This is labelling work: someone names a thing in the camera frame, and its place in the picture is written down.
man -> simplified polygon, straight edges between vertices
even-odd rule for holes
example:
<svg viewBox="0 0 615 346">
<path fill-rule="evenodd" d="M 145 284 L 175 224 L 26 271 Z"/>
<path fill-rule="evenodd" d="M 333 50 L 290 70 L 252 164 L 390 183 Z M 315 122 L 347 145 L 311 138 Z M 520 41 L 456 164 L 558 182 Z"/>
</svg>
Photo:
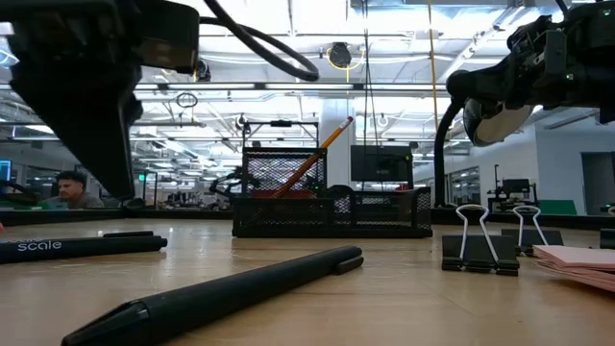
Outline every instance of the man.
<svg viewBox="0 0 615 346">
<path fill-rule="evenodd" d="M 52 197 L 45 202 L 65 202 L 70 210 L 85 208 L 103 208 L 103 201 L 85 192 L 86 177 L 75 171 L 63 171 L 56 180 L 60 196 Z"/>
</svg>

orange pencil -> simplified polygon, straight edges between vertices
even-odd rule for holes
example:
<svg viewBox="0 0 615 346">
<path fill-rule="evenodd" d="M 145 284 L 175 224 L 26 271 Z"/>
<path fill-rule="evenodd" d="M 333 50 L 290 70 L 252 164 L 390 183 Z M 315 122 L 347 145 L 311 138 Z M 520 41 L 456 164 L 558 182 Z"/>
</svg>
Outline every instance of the orange pencil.
<svg viewBox="0 0 615 346">
<path fill-rule="evenodd" d="M 354 119 L 351 116 L 347 117 L 346 120 L 344 120 L 344 122 L 339 125 L 335 131 L 333 131 L 329 138 L 327 138 L 327 140 L 320 145 L 320 149 L 327 149 L 339 137 L 339 135 L 341 135 L 344 130 L 350 126 L 353 120 Z M 299 169 L 297 169 L 297 171 L 290 178 L 288 178 L 288 181 L 271 196 L 271 198 L 283 197 L 292 188 L 292 186 L 295 185 L 295 183 L 297 183 L 301 177 L 303 177 L 303 175 L 306 174 L 306 172 L 308 172 L 308 170 L 318 161 L 318 157 L 318 154 L 310 156 L 299 167 Z"/>
</svg>

black pen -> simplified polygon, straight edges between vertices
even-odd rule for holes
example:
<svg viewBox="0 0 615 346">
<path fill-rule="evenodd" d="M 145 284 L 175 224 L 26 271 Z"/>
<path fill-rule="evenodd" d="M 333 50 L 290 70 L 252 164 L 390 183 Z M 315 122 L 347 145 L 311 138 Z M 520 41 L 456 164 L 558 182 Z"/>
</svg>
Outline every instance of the black pen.
<svg viewBox="0 0 615 346">
<path fill-rule="evenodd" d="M 61 346 L 157 344 L 299 285 L 358 268 L 361 253 L 344 246 L 137 299 L 65 336 Z"/>
<path fill-rule="evenodd" d="M 159 251 L 166 243 L 165 238 L 153 232 L 5 241 L 0 242 L 0 264 Z"/>
</svg>

paper stack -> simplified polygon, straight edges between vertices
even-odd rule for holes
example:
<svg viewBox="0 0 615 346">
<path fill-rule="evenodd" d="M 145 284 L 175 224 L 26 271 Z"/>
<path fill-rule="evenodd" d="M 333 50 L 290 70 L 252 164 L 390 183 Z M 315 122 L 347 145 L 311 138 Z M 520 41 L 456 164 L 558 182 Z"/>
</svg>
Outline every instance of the paper stack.
<svg viewBox="0 0 615 346">
<path fill-rule="evenodd" d="M 615 292 L 615 251 L 534 245 L 534 255 L 540 268 Z"/>
</svg>

binder clip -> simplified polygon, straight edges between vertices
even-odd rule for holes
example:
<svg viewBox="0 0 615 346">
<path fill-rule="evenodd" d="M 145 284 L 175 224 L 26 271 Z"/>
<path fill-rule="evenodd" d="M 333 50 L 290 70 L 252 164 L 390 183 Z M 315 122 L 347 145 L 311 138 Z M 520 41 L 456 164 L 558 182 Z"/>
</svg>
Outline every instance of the binder clip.
<svg viewBox="0 0 615 346">
<path fill-rule="evenodd" d="M 600 248 L 615 250 L 615 230 L 600 230 Z"/>
<path fill-rule="evenodd" d="M 480 228 L 483 235 L 468 235 L 468 218 L 462 210 L 483 210 Z M 519 261 L 515 256 L 515 242 L 512 236 L 489 235 L 484 219 L 489 209 L 478 205 L 467 205 L 456 209 L 463 220 L 463 235 L 442 235 L 442 270 L 498 275 L 518 276 Z"/>
<path fill-rule="evenodd" d="M 524 230 L 524 217 L 521 212 L 523 210 L 534 211 L 535 214 L 532 217 L 534 221 L 535 230 Z M 517 256 L 525 254 L 526 256 L 534 256 L 534 245 L 564 245 L 564 240 L 561 238 L 560 231 L 543 231 L 538 225 L 538 215 L 541 210 L 533 206 L 519 206 L 515 207 L 512 212 L 519 217 L 519 229 L 518 230 L 502 230 L 502 235 L 510 235 L 517 239 L 517 247 L 515 253 Z"/>
</svg>

